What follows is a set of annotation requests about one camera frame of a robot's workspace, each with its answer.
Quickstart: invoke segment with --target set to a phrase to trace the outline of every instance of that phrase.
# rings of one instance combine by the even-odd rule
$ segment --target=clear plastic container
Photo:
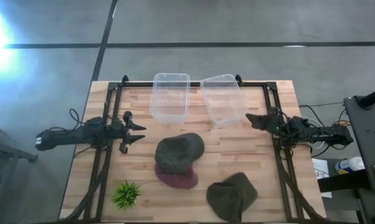
[[[163,124],[183,124],[189,114],[190,76],[158,73],[154,77],[150,114]]]
[[[249,110],[244,95],[231,74],[202,80],[200,87],[214,128],[238,123]]]

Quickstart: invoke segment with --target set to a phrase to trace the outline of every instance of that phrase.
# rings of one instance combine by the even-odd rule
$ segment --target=red fabric
[[[199,182],[199,178],[197,174],[194,173],[192,166],[189,166],[184,174],[165,174],[157,164],[155,164],[154,172],[160,181],[176,189],[191,189]]]

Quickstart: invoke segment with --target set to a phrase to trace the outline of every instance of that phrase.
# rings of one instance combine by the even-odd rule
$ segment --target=wooden table
[[[103,113],[108,82],[93,82],[84,120]],[[300,116],[293,82],[277,81],[282,110],[289,116]],[[263,90],[242,87],[249,113],[266,114]],[[252,129],[248,120],[223,129],[213,129],[199,87],[191,87],[189,117],[181,125],[159,124],[150,115],[151,87],[123,88],[119,116],[128,110],[135,124],[147,127],[146,137],[129,146],[121,154],[114,143],[103,222],[223,222],[206,201],[206,190],[236,172],[244,172],[259,193],[258,199],[243,213],[243,222],[285,221],[282,197],[275,165],[271,135]],[[191,190],[178,190],[160,182],[154,174],[154,153],[162,138],[182,133],[198,133],[206,144],[203,156],[194,163],[199,183]],[[86,145],[77,146],[77,151]],[[78,155],[70,171],[60,217],[66,217],[85,195],[92,171],[94,150]],[[293,162],[298,186],[315,210],[325,217],[325,209],[315,177],[310,151],[305,146],[294,149]],[[113,189],[124,181],[140,185],[141,196],[135,208],[118,210],[111,202]],[[92,215],[96,210],[93,200]],[[293,197],[290,204],[294,210]]]

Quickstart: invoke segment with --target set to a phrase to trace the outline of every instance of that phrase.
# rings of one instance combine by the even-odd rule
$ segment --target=concrete floor
[[[100,43],[111,3],[0,0],[1,32],[9,44]],[[375,0],[119,0],[108,39],[358,41],[375,41]],[[35,151],[34,139],[42,130],[71,128],[68,110],[83,114],[97,55],[98,49],[0,49],[0,128],[26,151]],[[375,47],[107,49],[98,79],[152,80],[158,72],[188,73],[193,80],[223,73],[246,80],[293,80],[299,104],[317,105],[375,90]],[[342,109],[315,108],[324,123],[337,120]],[[301,112],[313,118],[307,109]],[[35,164],[20,161],[1,198],[0,223],[56,220],[73,151],[73,146],[57,147],[39,152]],[[352,144],[323,157],[358,154]]]

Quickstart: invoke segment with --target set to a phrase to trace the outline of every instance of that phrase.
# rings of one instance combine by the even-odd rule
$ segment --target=green succulent
[[[136,198],[140,195],[139,185],[135,183],[129,184],[125,181],[114,190],[112,202],[118,209],[130,209],[135,206]]]

